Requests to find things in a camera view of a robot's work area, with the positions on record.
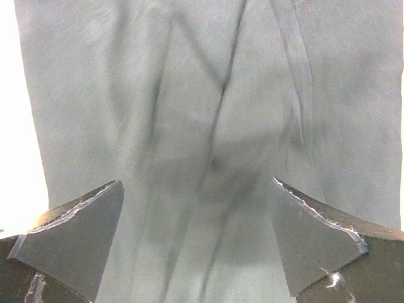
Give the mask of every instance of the gray textile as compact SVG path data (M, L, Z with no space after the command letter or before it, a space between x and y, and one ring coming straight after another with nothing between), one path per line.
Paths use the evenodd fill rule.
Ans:
M400 1L15 5L50 206L126 189L97 303L293 302L271 175L400 227Z

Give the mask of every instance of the bright light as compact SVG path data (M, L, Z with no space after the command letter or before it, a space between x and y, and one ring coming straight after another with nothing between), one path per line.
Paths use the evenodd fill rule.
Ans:
M14 2L0 1L0 237L48 209L48 193L23 70Z
M331 284L327 285L326 288L335 288L340 282L342 282L342 276L340 273L336 272L330 276Z

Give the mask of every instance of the dark gray fabric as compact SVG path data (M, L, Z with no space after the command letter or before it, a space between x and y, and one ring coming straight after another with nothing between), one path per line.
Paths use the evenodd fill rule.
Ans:
M97 302L293 302L270 175L399 227L401 2L15 4L50 206L126 189Z

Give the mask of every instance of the crease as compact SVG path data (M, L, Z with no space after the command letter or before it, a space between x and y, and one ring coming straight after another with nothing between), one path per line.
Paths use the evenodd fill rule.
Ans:
M220 226L219 236L218 236L218 239L217 239L217 241L215 243L215 246L213 248L213 252L211 254L211 258L209 260L208 267L207 267L207 269L205 271L205 275L203 277L198 302L204 302L205 301L206 293L207 293L207 290L208 290L209 280L210 280L210 277L211 277L211 274L212 274L212 271L213 271L213 267L215 265L215 261L217 259L218 253L219 253L219 249L222 246L222 242L223 242L223 238L224 238L224 235L225 235L225 228L226 228L227 222L229 220L230 214L231 214L233 209L234 209L234 204L232 203L227 208L226 212L223 214L222 225Z
M124 32L124 29L126 27L126 25L128 24L128 8L126 7L125 3L122 3L122 6L124 6L123 8L121 6L118 6L118 16L120 16L120 18L116 19L116 26L113 32L113 39L111 41L111 49L109 51L109 58L107 59L107 66L103 66L102 68L107 69L105 72L108 72L108 75L112 78L111 72L110 71L114 71L114 60L113 58L116 57L116 53L119 53L119 50L121 49L121 37L122 34ZM112 100L114 100L116 98L115 96L115 90L114 90L114 82L112 82L108 88L103 88L109 92L107 92L108 95L110 95L110 97L112 97ZM109 102L109 98L105 98L103 97L104 94L102 94L102 96L100 97L100 102L102 104L102 106L100 106L100 111L101 111L101 115L102 117L106 117L106 121L108 121L109 123L107 123L106 128L107 128L107 133L110 134L110 138L107 138L107 143L110 145L110 148L113 149L114 145L116 144L116 139L118 135L119 135L119 128L121 127L121 124L119 124L118 122L118 117L117 117L117 113L114 110L114 107L112 106L111 102Z
M152 191L151 186L148 186L146 197L145 197L145 199L146 199L146 201L148 201L148 203L146 203L146 206L145 206L146 209L145 209L144 215L143 215L144 219L141 223L139 244L136 246L136 249L134 250L134 258L133 258L134 268L133 268L133 274L132 274L132 281L136 281L136 279L134 279L134 276L136 274L136 267L137 267L136 265L137 265L138 258L139 258L140 247L143 242L143 239L145 238L145 230L146 230L146 224L148 221L148 216L152 213L153 207L152 207L152 204L149 202L151 191ZM136 290L136 287L134 287L134 285L132 283L131 291L130 291L130 294L131 294L130 298L132 298L136 294L135 290Z
M124 47L124 42L122 41L122 36L124 35L125 32L125 28L128 26L129 24L129 6L127 4L127 2L122 1L121 5L118 5L117 8L117 19L116 19L116 26L114 29L114 33L112 35L112 39L111 39L111 48L109 51L109 76L111 77L111 84L110 84L110 96L111 96L111 100L119 100L119 85L117 83L117 80L114 79L119 79L119 74L117 74L117 67L116 67L116 63L114 63L113 58L119 57L122 58L123 57L123 49ZM117 117L116 115L112 114L113 110L112 107L109 106L109 102L107 107L110 109L109 110L103 110L103 114L105 114L106 116L113 116L113 120L116 120L117 123ZM122 127L123 121L121 121L121 123L119 124L119 127L116 129L115 134L116 134L116 139L115 139L115 146L112 147L112 150L114 150L114 148L116 148L116 145L119 144L119 139L121 137L124 138L124 134L125 131L120 131L121 127Z
M161 85L162 85L162 79L164 76L164 71L165 71L165 67L167 64L167 57L168 57L168 53L169 53L169 46L170 46L170 40L171 40L171 35L172 35L172 22L170 22L170 32L169 32L169 41L167 43L167 47L166 47L166 51L164 54L164 59L163 59L163 64L162 64L162 71L157 79L156 85L155 85L155 98L153 101L153 107L151 110L151 117L150 117L150 133L149 133L149 140L148 140L148 145L150 146L152 144L153 138L155 136L155 124L156 124L156 120L157 120L157 104L158 104L158 100L160 98L160 93L161 93ZM147 197L150 195L150 191L151 191L151 187L148 186L148 192L146 194L146 201L148 200ZM150 204L151 203L146 203L146 213L147 211L150 210L150 208L152 207ZM136 256L134 259L134 263L136 264L136 260L139 256L139 251L140 251L140 243L142 242L144 236L145 236L145 229L146 229L146 222L147 221L147 217L145 217L141 223L141 228L140 228L140 237L139 237L139 244L136 246L134 255Z
M125 3L124 7L121 8L121 15L122 15L122 22L121 24L117 27L117 30L114 34L115 39L112 44L114 46L114 51L112 53L117 53L118 56L123 56L124 55L124 50L126 49L125 46L122 46L122 36L124 35L124 32L126 31L126 27L128 27L128 19L129 19L129 14L128 12L132 11L129 8L129 5ZM150 104L150 112L147 113L148 115L148 122L147 122L147 130L146 135L142 137L142 142L141 142L141 147L140 147L140 158L136 160L136 164L133 166L140 169L141 173L144 173L143 169L147 167L147 164L145 164L147 161L146 159L148 158L148 151L150 149L150 146L153 143L153 137L155 134L155 125L156 125L156 120L157 120L157 109L158 109L158 100L160 98L161 94L161 87L162 87L162 81L163 81L163 75L165 72L165 67L167 65L167 57L169 53L169 47L172 39L172 16L169 18L169 30L168 30L168 35L167 35L167 41L165 43L164 53L162 55L162 62L157 68L160 68L160 72L155 80L154 85L151 88L152 92L152 97L151 97L151 104ZM115 98L114 99L119 99L119 86L116 85L116 87L113 89ZM118 141L121 140L119 143L119 146L125 146L124 148L121 148L120 150L126 151L125 153L119 152L119 163L126 163L128 162L128 153L130 153L133 150L133 129L130 129L128 127L125 127L125 130L123 132L118 132L117 133L117 143Z
M184 244L186 232L189 225L189 219L193 210L193 205L193 203L186 203L186 205L180 212L176 232L174 234L174 239L176 239L176 241L174 241L170 248L169 259L165 265L164 288L160 293L159 303L168 302L167 296L169 294L169 288L173 279L175 267L178 262L178 257Z
M287 171L288 171L288 168L289 168L289 152L288 152L289 151L289 144L287 144L287 142L288 142L288 138L290 137L290 134L292 133L292 130L293 130L292 129L293 128L293 115L294 115L293 111L294 111L294 109L291 108L291 114L287 118L286 125L285 125L283 131L280 133L280 136L279 136L280 146L278 145L278 148L277 148L278 152L282 153L283 152L282 145L285 147L285 151L284 151L283 155L285 156L285 161L284 162L285 162L285 168L287 169Z
M191 26L186 20L186 17L183 14L178 13L175 16L175 19L178 21L178 24L182 25L181 28L184 30L187 40L191 43L191 47L194 49L195 53L197 53L201 63L203 63L208 74L213 78L214 82L218 83L218 85L221 85L223 83L223 80L221 79L215 68L210 64L207 56L202 51L202 48L199 47L195 34L191 30Z
M299 101L298 102L298 104L299 104L299 113L300 113L298 115L298 119L299 119L299 136L300 136L300 140L301 140L301 142L303 144L303 147L305 149L306 157L307 157L307 159L309 161L309 164L310 164L310 166L311 166L311 168L313 170L314 176L316 178L316 182L318 184L318 189L320 191L321 197L322 197L323 201L325 201L325 195L324 195L323 187L321 186L319 176L318 176L318 170L316 168L315 161L314 161L313 155L312 155L312 153L313 153L313 147L312 147L313 142L310 142L310 143L307 142L307 140L306 140L306 138L304 136L304 128L305 128L305 126L304 126L304 123L303 123L303 120L304 120L303 99L302 99L302 95L300 93L300 90L297 87L297 81L296 81L296 78L295 78L296 77L295 72L292 69L292 62L290 60L290 51L289 51L290 47L289 47L289 44L287 42L287 35L286 35L286 33L284 33L284 29L283 29L283 27L281 25L282 23L280 21L279 9L276 7L276 5L274 3L276 1L282 1L282 0L271 0L270 3L271 3L271 7L273 9L273 12L275 14L276 22L278 23L278 28L279 28L280 35L282 37L282 42L283 42L283 48L285 49L285 53L287 55L289 73L290 73L290 75L291 75L291 77L293 79L294 90L295 90L297 99ZM308 59L308 56L307 56L307 47L306 47L306 44L304 43L304 39L303 39L303 36L302 36L302 30L301 30L301 27L300 27L300 24L299 24L299 21L298 21L298 18L297 18L297 7L296 7L294 1L290 1L290 2L292 3L293 14L294 14L294 17L295 17L297 29L299 31L299 38L300 38L300 41L302 42L302 44L304 46L304 57L305 57L305 60L306 60L307 67L309 69L309 86L310 86L310 91L311 91L310 92L311 97L310 97L309 101L312 102L312 98L313 98L312 68L311 68L311 65L310 65L310 62L309 62L309 59Z
M239 45L239 35L240 35L240 31L241 31L241 23L242 23L242 19L244 17L244 12L246 10L246 5L247 5L247 0L242 0L241 6L240 6L240 9L239 9L239 15L237 17L237 23L236 23L236 28L235 28L235 32L234 32L234 38L233 38L233 42L232 42L232 51L230 53L230 62L229 62L228 68L227 68L225 80L223 81L222 94L220 96L220 100L219 100L217 109L215 111L215 115L213 117L213 122L212 122L211 130L210 130L210 133L209 133L209 137L208 137L208 156L206 158L205 167L204 167L204 171L203 171L203 174L202 174L201 181L199 182L199 188L203 187L203 181L206 179L206 176L208 175L209 169L210 169L210 166L211 166L211 162L212 162L212 158L213 158L213 144L214 144L214 140L215 140L216 128L217 128L218 119L219 119L219 116L220 116L220 111L222 109L223 100L224 100L225 94L227 92L227 88L229 87L229 83L230 83L230 80L231 80L231 74L232 74L232 71L233 71L235 52L236 52L237 47Z

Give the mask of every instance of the black object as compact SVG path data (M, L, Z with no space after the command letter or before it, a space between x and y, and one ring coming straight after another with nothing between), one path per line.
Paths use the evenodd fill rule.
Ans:
M112 181L45 212L29 232L0 239L0 302L94 302L123 196Z
M298 303L404 302L404 233L318 202L283 181L270 186L276 234Z

